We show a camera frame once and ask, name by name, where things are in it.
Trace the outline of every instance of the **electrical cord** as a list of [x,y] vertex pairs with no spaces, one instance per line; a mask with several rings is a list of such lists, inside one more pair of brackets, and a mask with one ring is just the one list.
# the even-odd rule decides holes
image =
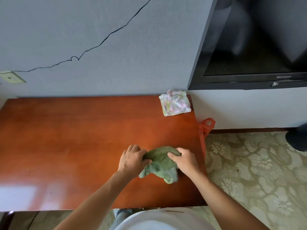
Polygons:
[[36,70],[36,69],[47,69],[47,68],[52,68],[52,67],[54,67],[54,66],[56,66],[56,65],[59,65],[59,64],[61,64],[61,63],[64,63],[64,62],[67,62],[67,61],[72,61],[72,59],[73,59],[74,57],[76,57],[76,58],[78,59],[78,61],[79,61],[79,60],[81,59],[81,57],[82,57],[86,52],[88,52],[88,51],[90,51],[90,50],[93,50],[93,49],[95,49],[95,48],[100,47],[100,46],[109,38],[110,35],[114,34],[115,32],[117,32],[117,31],[119,31],[119,30],[121,30],[121,29],[123,29],[124,27],[126,27],[126,26],[129,24],[129,22],[130,22],[130,21],[141,11],[150,1],[151,1],[151,0],[148,0],[148,2],[146,2],[146,3],[136,12],[136,14],[133,15],[133,17],[132,17],[125,25],[123,25],[122,27],[118,28],[118,29],[115,30],[115,31],[112,31],[110,34],[108,34],[108,36],[107,36],[98,46],[92,47],[92,48],[90,48],[90,49],[84,51],[84,52],[81,54],[80,57],[72,56],[69,60],[61,61],[61,62],[59,62],[59,63],[57,63],[57,64],[52,65],[52,66],[36,67],[36,68],[30,69],[30,70],[28,70],[28,71],[24,71],[24,70],[15,70],[15,71],[11,71],[11,72],[24,72],[24,73],[28,73],[28,72],[32,72],[32,71],[34,71],[34,70]]
[[35,220],[35,218],[36,218],[36,216],[37,216],[38,213],[39,213],[39,211],[35,214],[34,218],[32,219],[31,223],[29,224],[27,230],[30,229],[30,227],[31,227],[31,225],[33,224],[33,222],[34,222],[34,220]]

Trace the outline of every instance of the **green towel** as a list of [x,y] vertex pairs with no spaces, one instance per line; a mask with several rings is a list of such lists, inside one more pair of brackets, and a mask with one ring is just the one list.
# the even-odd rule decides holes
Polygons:
[[146,175],[153,173],[159,178],[163,178],[167,184],[177,182],[177,164],[167,156],[168,152],[172,152],[177,156],[181,155],[177,149],[170,146],[155,148],[147,152],[143,156],[143,160],[152,159],[153,162],[145,166],[139,177],[144,178]]

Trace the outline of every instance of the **wooden table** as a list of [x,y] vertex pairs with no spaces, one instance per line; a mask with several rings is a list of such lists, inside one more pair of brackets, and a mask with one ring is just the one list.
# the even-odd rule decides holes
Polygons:
[[[0,111],[0,211],[75,209],[117,171],[130,144],[190,149],[204,172],[194,111],[164,117],[158,96],[9,99]],[[205,205],[181,172],[136,178],[112,208]]]

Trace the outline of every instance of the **wall outlet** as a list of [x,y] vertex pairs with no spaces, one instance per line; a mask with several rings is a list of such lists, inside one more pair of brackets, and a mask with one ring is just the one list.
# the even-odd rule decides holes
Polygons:
[[14,83],[14,84],[26,83],[26,81],[24,79],[22,79],[17,74],[15,74],[14,72],[11,72],[11,71],[0,72],[0,77],[3,80],[7,81],[8,83]]

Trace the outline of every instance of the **red plastic bag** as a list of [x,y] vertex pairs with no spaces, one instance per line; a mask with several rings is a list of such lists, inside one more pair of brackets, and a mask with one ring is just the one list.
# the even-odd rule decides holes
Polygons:
[[215,121],[212,118],[205,119],[199,124],[199,137],[201,139],[201,148],[203,151],[204,157],[206,156],[206,144],[205,138],[208,136],[210,131],[214,128]]

